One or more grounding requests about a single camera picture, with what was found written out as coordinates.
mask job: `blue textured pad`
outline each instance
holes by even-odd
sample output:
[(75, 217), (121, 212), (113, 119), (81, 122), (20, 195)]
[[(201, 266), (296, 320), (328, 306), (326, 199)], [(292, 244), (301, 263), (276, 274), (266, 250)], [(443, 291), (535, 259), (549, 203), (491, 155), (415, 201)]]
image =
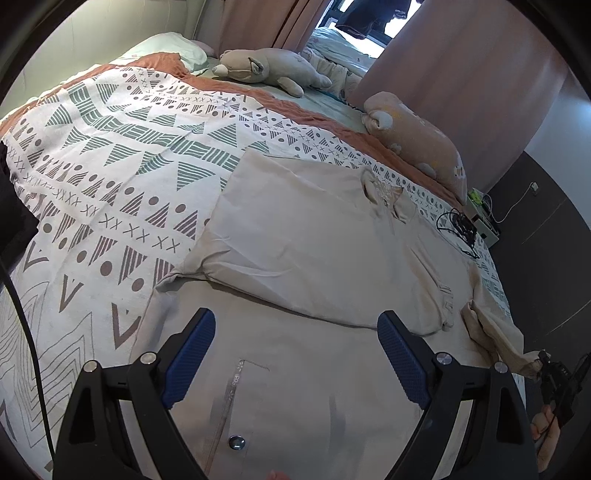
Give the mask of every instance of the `blue textured pad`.
[(378, 339), (407, 398), (426, 410), (431, 402), (427, 374), (385, 313), (378, 317)]
[(165, 408), (173, 408), (176, 402), (184, 398), (203, 357), (212, 344), (215, 333), (216, 318), (213, 312), (208, 310), (166, 370), (165, 388), (162, 393), (162, 403)]

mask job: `plush toy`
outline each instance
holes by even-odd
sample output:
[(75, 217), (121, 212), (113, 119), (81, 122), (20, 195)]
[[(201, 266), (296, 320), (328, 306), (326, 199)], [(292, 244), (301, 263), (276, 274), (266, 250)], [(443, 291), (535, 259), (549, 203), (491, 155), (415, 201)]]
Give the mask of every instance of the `plush toy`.
[(230, 77), (244, 83), (279, 86), (294, 97), (304, 95), (302, 87), (328, 88), (332, 82), (318, 73), (297, 53), (281, 48), (227, 50), (220, 65), (212, 69), (218, 77)]
[(363, 104), (367, 131), (406, 163), (450, 190), (466, 203), (466, 173), (452, 141), (435, 125), (416, 115), (389, 92), (379, 92)]

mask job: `orange blanket edge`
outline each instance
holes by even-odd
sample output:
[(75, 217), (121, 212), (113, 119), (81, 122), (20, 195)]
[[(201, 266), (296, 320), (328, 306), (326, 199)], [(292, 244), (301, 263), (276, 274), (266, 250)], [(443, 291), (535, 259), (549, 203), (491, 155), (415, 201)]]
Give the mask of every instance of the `orange blanket edge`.
[[(372, 157), (377, 162), (397, 171), (417, 185), (426, 188), (435, 196), (445, 200), (452, 207), (462, 211), (462, 206), (457, 201), (452, 192), (447, 190), (435, 180), (427, 177), (420, 170), (406, 163), (394, 152), (384, 147), (377, 138), (371, 136), (370, 134), (352, 131), (351, 129), (346, 128), (338, 123), (336, 120), (332, 120), (321, 113), (305, 110), (294, 102), (278, 100), (273, 97), (273, 95), (264, 90), (251, 89), (236, 85), (234, 83), (222, 82), (220, 80), (213, 80), (191, 75), (181, 62), (180, 55), (178, 53), (152, 53), (130, 63), (129, 66), (151, 68), (158, 70), (159, 72), (169, 73), (170, 75), (199, 90), (214, 90), (217, 92), (237, 93), (240, 95), (248, 95), (253, 97), (264, 107), (280, 113), (298, 124), (309, 125), (312, 127), (328, 130), (342, 141), (348, 143), (351, 147)], [(111, 64), (101, 65), (91, 72), (55, 88), (43, 98), (57, 93), (62, 88), (69, 88), (70, 86), (75, 85), (82, 80), (99, 73), (107, 72), (108, 70), (114, 68), (117, 68), (117, 66)], [(41, 100), (42, 98), (27, 103), (10, 115), (3, 122), (3, 124), (0, 125), (0, 137), (3, 136), (13, 125), (15, 125), (25, 113), (38, 105), (39, 101)]]

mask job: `white patterned blanket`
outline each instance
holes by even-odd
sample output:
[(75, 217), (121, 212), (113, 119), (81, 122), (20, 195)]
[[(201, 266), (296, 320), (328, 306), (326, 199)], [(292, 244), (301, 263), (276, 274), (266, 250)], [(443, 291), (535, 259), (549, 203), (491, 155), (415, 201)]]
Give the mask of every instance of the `white patterned blanket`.
[[(17, 193), (40, 220), (12, 277), (40, 356), (54, 442), (81, 366), (93, 358), (106, 367), (127, 363), (153, 285), (187, 255), (246, 147), (370, 165), (404, 186), (432, 223), (450, 209), (327, 131), (250, 97), (201, 92), (138, 67), (60, 90), (3, 141)], [(509, 313), (480, 239), (476, 250), (487, 288)], [(33, 368), (5, 291), (0, 419), (29, 465), (50, 478)]]

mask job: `beige shirt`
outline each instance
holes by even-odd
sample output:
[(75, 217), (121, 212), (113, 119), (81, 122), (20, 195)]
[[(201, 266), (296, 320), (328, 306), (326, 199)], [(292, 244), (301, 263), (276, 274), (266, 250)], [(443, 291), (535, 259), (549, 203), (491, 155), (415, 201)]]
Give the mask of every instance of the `beige shirt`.
[[(476, 265), (367, 169), (248, 150), (192, 252), (156, 286), (132, 359), (199, 307), (216, 315), (216, 336), (172, 415), (212, 480), (384, 478), (421, 416), (378, 342), (384, 310), (460, 363), (487, 367), (501, 351), (528, 363)], [(463, 406), (436, 478), (468, 416)], [(244, 450), (229, 448), (232, 435)]]

